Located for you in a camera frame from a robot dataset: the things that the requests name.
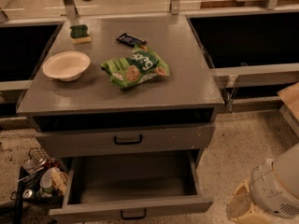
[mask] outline crumpled bag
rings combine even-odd
[[[169,76],[168,65],[152,49],[135,45],[131,58],[112,59],[100,66],[113,86],[127,89],[157,76]]]

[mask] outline drawer handle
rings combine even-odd
[[[142,134],[139,135],[136,141],[120,142],[117,136],[114,136],[114,143],[118,146],[138,145],[142,142]]]
[[[144,208],[144,210],[143,210],[143,216],[140,216],[140,217],[125,217],[123,215],[123,211],[121,210],[121,219],[123,219],[123,220],[140,220],[140,219],[144,219],[146,216],[147,216],[146,208]]]

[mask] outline bowl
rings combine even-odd
[[[42,67],[47,77],[73,81],[82,76],[90,63],[90,58],[84,53],[67,51],[48,58]]]

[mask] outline gray table top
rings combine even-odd
[[[82,23],[88,25],[92,42],[74,45],[69,38],[69,27]],[[169,65],[170,76],[155,77],[125,91],[113,87],[99,64],[131,56],[132,49],[115,40],[123,33],[147,40],[147,45]],[[71,50],[83,52],[91,59],[91,66],[83,76],[63,82],[46,77],[39,69],[19,103],[18,114],[81,114],[223,104],[185,16],[66,21],[46,60]]]

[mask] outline speckled floor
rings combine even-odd
[[[266,158],[275,158],[296,144],[298,137],[278,109],[236,112],[233,115],[221,113],[216,125],[212,142],[197,168],[203,195],[214,197],[214,203],[206,213],[96,223],[233,223],[227,219],[225,207],[236,186],[249,177],[256,165]],[[20,165],[28,159],[29,149],[38,147],[38,142],[26,119],[0,119],[0,129],[0,200],[4,202],[9,201],[11,193],[17,189]],[[50,223],[47,213],[47,206],[32,206],[23,212],[22,224]],[[298,218],[279,218],[275,223],[295,224]]]

